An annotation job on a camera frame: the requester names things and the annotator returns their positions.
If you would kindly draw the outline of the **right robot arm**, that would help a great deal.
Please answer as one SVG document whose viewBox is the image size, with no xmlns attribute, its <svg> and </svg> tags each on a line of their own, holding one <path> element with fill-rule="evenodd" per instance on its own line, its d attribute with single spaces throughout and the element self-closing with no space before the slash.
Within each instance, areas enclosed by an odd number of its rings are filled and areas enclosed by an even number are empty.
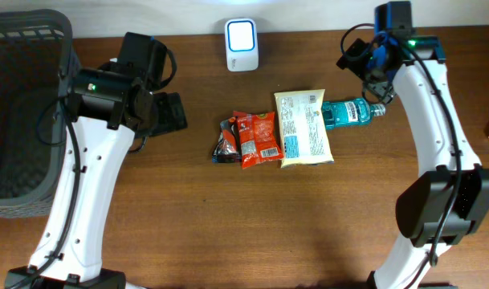
<svg viewBox="0 0 489 289">
<path fill-rule="evenodd" d="M 343 48 L 337 64 L 353 72 L 363 92 L 380 104 L 400 99 L 416 147 L 418 179 L 397 199 L 399 235 L 366 285 L 419 288 L 439 257 L 482 224 L 489 210 L 489 169 L 464 134 L 442 44 L 417 34 L 410 2 L 379 5 L 373 29 L 371 41 Z"/>
</svg>

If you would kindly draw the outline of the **yellow wet wipes pack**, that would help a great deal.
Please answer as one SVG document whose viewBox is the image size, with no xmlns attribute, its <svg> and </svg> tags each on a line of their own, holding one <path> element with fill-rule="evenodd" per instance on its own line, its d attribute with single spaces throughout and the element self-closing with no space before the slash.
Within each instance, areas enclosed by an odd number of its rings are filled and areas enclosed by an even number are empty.
<svg viewBox="0 0 489 289">
<path fill-rule="evenodd" d="M 334 162 L 322 113 L 324 93 L 324 89 L 317 89 L 274 94 L 283 150 L 282 169 Z"/>
</svg>

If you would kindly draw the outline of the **black snack bag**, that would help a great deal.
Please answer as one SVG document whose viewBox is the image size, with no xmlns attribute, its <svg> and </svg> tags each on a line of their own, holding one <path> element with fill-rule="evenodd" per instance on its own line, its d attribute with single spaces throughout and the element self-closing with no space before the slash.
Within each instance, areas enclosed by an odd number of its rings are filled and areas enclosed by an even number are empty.
<svg viewBox="0 0 489 289">
<path fill-rule="evenodd" d="M 236 138 L 237 118 L 231 117 L 220 123 L 218 143 L 212 153 L 213 163 L 236 163 L 242 160 Z"/>
</svg>

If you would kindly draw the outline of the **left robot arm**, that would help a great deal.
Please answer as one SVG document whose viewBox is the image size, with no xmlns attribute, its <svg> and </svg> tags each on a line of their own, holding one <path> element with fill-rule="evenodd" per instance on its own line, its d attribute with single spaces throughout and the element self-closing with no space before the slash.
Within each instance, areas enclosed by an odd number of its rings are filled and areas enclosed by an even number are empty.
<svg viewBox="0 0 489 289">
<path fill-rule="evenodd" d="M 185 129 L 176 93 L 165 91 L 173 52 L 149 35 L 129 32 L 119 55 L 84 68 L 56 100 L 67 126 L 65 156 L 51 213 L 29 263 L 8 271 L 8 288 L 128 289 L 123 272 L 102 266 L 104 227 L 116 179 L 134 141 Z"/>
</svg>

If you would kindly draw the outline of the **blue Listerine mouthwash bottle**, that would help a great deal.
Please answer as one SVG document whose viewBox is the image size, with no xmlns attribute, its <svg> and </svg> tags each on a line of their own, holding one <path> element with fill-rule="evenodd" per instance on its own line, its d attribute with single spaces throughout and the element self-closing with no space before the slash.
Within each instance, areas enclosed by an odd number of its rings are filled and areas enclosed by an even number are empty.
<svg viewBox="0 0 489 289">
<path fill-rule="evenodd" d="M 324 101 L 321 110 L 327 130 L 367 125 L 374 117 L 386 113 L 384 104 L 369 104 L 364 99 Z"/>
</svg>

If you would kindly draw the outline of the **red Hacks candy bag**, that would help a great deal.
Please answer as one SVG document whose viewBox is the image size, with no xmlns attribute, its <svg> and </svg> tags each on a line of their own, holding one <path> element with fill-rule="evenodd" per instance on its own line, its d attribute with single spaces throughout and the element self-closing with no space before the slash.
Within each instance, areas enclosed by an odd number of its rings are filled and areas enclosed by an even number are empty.
<svg viewBox="0 0 489 289">
<path fill-rule="evenodd" d="M 237 118 L 242 168 L 283 159 L 275 139 L 275 113 L 249 114 L 234 111 Z"/>
</svg>

